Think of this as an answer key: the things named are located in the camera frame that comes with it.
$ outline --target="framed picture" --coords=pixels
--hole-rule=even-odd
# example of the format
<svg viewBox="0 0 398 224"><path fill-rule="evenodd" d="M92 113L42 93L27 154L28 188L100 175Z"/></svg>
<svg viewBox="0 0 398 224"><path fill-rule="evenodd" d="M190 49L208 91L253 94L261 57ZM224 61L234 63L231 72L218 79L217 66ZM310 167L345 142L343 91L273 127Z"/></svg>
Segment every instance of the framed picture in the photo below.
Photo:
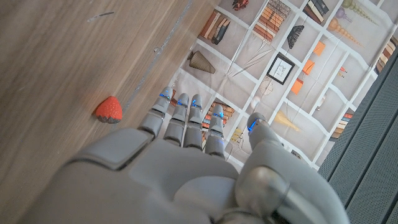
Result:
<svg viewBox="0 0 398 224"><path fill-rule="evenodd" d="M267 75L283 85L286 82L287 77L292 72L293 67L293 62L285 58L283 55L278 54L269 68Z"/></svg>

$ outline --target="wood grain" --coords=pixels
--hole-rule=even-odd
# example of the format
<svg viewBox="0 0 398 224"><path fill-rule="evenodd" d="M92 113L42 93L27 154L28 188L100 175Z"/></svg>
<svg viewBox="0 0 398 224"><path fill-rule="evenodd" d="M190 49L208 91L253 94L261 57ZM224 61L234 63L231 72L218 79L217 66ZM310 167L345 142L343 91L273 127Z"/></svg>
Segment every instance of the wood grain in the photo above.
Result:
<svg viewBox="0 0 398 224"><path fill-rule="evenodd" d="M192 0L149 70L188 2L2 2L0 223L16 222L70 156L109 133L92 112L109 95L125 106L147 73L116 129L139 124L218 3Z"/></svg>

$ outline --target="strawberry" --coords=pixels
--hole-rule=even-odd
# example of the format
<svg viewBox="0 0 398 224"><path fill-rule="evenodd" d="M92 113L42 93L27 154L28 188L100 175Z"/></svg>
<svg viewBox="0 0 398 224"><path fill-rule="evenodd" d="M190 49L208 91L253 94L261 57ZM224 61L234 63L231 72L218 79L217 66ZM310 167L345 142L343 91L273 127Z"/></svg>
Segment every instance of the strawberry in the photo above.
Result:
<svg viewBox="0 0 398 224"><path fill-rule="evenodd" d="M122 106L116 97L110 96L97 107L95 115L103 123L116 124L122 120Z"/></svg>

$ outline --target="bookshelf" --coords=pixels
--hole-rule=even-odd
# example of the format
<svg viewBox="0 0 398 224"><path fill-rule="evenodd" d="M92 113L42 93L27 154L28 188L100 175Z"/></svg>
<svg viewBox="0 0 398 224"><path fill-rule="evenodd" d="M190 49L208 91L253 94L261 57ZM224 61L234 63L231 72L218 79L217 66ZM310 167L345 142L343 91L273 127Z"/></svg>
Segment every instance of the bookshelf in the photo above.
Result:
<svg viewBox="0 0 398 224"><path fill-rule="evenodd" d="M381 50L397 30L398 11L392 10L395 9L394 0L357 0L376 22L380 22L379 26L374 26L367 24L363 17L346 10L353 22L347 24L342 19L339 22L352 28L350 31L358 41L367 43L366 47L360 47L341 34L328 30L343 0L323 0L329 11L323 16L324 22L321 24L303 12L306 0L280 1L290 7L290 12L272 42L264 44L253 33L253 28L269 1L251 0L245 9L235 11L231 1L222 0L216 10L231 20L223 40L215 45L199 36L192 46L192 51L199 50L216 68L215 74L191 68L188 61L184 60L170 84L175 83L177 96L183 92L190 96L200 93L204 111L208 111L215 99L235 109L233 119L224 127L227 149L233 145L229 140L234 130L237 127L243 130L243 144L237 152L232 152L230 156L226 152L234 166L242 165L245 161L242 155L251 152L246 121L251 113L257 111L269 121L286 150L297 152L301 160L318 169L334 144L329 139L339 121L348 110L356 110L376 80L373 68ZM293 49L289 49L287 36L293 26L298 25L304 25L305 28ZM353 28L364 29L364 26L370 28L363 32ZM369 41L373 33L380 36L375 41ZM319 56L313 53L318 41L325 44ZM284 55L295 64L283 85L269 80L267 76L277 54ZM260 56L257 63L248 67L250 60ZM302 70L308 59L315 64L310 74L304 75ZM303 86L295 95L290 89L297 78L303 80ZM275 122L279 110L287 113L288 119L301 131Z"/></svg>

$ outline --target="scratch mark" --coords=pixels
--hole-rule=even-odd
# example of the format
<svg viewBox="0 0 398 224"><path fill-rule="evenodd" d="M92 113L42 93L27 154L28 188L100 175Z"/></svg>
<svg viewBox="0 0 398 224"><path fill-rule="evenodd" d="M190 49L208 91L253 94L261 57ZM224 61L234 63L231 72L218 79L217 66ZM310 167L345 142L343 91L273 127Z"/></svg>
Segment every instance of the scratch mark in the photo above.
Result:
<svg viewBox="0 0 398 224"><path fill-rule="evenodd" d="M110 15L110 14L114 14L114 12L105 12L105 13L101 13L100 15L97 15L97 16L95 16L95 17L92 17L91 19L88 19L87 22L91 22L91 21L97 19L98 17L107 16L107 15Z"/></svg>
<svg viewBox="0 0 398 224"><path fill-rule="evenodd" d="M156 51L153 61L150 63L150 65L149 65L148 69L146 70L144 76L141 78L140 82L138 83L138 86L136 87L136 89L134 90L134 92L132 93L130 98L128 99L127 103L124 105L123 110L122 110L123 113L125 113L126 110L129 108L130 104L132 103L132 101L134 100L136 95L138 94L138 91L143 86L143 84L145 82L145 79L147 78L149 72L152 70L152 68L154 67L156 61L158 60L158 58L162 54L163 49L166 47L167 43L172 38L175 30L177 30L178 26L180 25L182 19L184 18L185 14L187 13L188 9L191 7L192 2L193 2L193 0L189 0L188 4L185 6L184 10L182 11L180 17L177 19L176 23L174 24L174 26L173 26L172 30L170 31L169 35L164 40L162 46L159 48L158 51ZM109 132L114 131L116 129L116 126L117 126L117 124L114 124Z"/></svg>

